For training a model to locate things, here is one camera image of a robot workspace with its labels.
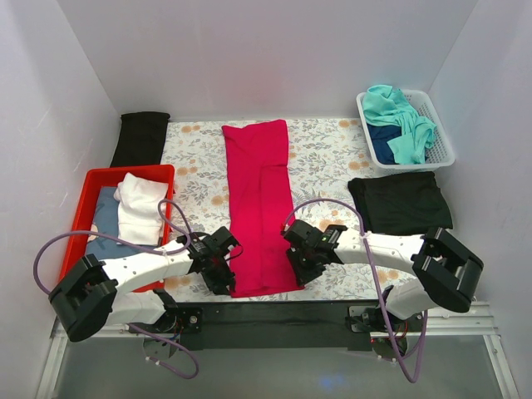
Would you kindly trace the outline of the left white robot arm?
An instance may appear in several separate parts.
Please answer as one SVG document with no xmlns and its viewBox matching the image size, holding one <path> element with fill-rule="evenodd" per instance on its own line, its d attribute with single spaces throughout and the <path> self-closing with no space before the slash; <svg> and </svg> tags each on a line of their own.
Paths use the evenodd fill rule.
<svg viewBox="0 0 532 399">
<path fill-rule="evenodd" d="M 73 342 L 81 342 L 103 327 L 134 323 L 151 333 L 180 332 L 186 318 L 163 288 L 146 286 L 170 277 L 199 274 L 209 290 L 228 295 L 235 275 L 227 255 L 240 246 L 225 227 L 213 234 L 193 234 L 120 259 L 80 258 L 49 293 L 48 299 Z"/>
</svg>

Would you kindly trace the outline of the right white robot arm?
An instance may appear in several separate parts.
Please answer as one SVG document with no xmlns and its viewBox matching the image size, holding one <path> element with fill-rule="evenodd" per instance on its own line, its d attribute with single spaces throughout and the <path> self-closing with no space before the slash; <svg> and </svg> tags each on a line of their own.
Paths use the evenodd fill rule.
<svg viewBox="0 0 532 399">
<path fill-rule="evenodd" d="M 354 316 L 368 331 L 400 325 L 431 308 L 470 310 L 483 261 L 448 230 L 412 236 L 361 234 L 340 224 L 325 230 L 297 219 L 282 232 L 298 285 L 319 278 L 330 264 L 368 264 L 409 273 L 413 279 L 382 292 L 383 302 Z"/>
</svg>

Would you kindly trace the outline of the red t shirt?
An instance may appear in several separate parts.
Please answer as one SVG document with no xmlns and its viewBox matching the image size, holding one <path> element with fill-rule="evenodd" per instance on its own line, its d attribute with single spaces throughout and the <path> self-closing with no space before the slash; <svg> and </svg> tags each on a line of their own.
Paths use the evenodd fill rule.
<svg viewBox="0 0 532 399">
<path fill-rule="evenodd" d="M 230 232 L 244 252 L 229 262 L 234 298 L 299 290 L 281 230 L 293 211 L 284 120 L 223 126 Z"/>
</svg>

